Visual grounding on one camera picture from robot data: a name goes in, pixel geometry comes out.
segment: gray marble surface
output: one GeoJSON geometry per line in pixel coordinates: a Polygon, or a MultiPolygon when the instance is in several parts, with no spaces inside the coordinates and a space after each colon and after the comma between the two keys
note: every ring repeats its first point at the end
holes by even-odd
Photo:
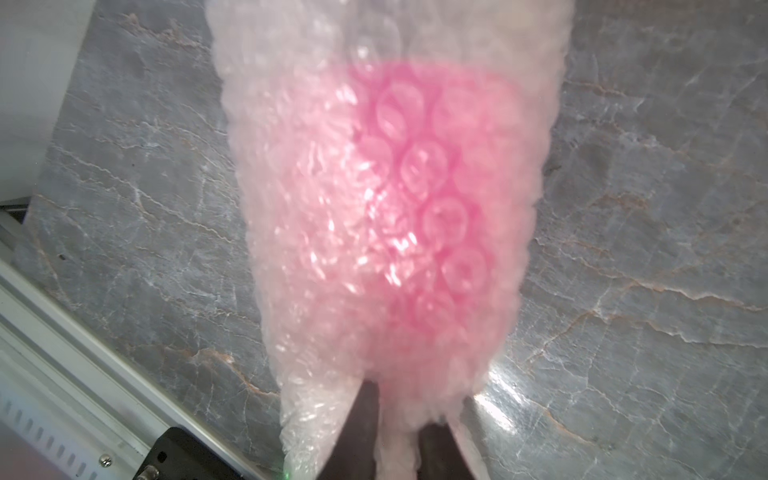
{"type": "MultiPolygon", "coordinates": [[[[16,263],[260,465],[279,401],[201,0],[99,0],[16,263]]],[[[578,3],[493,478],[765,478],[768,4],[578,3]]]]}

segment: wrapped package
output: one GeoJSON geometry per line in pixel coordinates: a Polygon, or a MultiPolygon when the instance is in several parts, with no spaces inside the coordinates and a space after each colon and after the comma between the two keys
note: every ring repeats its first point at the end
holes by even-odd
{"type": "Polygon", "coordinates": [[[208,2],[292,478],[317,476],[364,379],[380,479],[415,478],[415,432],[482,388],[516,321],[572,14],[208,2]]]}

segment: pink bubble wrap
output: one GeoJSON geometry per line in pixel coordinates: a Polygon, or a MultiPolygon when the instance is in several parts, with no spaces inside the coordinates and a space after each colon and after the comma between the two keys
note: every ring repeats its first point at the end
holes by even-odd
{"type": "MultiPolygon", "coordinates": [[[[339,59],[337,40],[354,36],[336,29],[344,2],[209,5],[293,478],[315,478],[365,378],[381,389],[377,476],[415,478],[414,432],[455,424],[514,327],[572,6],[537,1],[480,3],[532,39],[530,19],[546,21],[554,40],[491,56],[472,44],[469,61],[385,60],[368,37],[339,59]],[[492,65],[507,54],[531,68],[492,65]]],[[[388,21],[360,24],[394,45],[388,21]]],[[[420,38],[414,51],[432,45],[420,38]]]]}

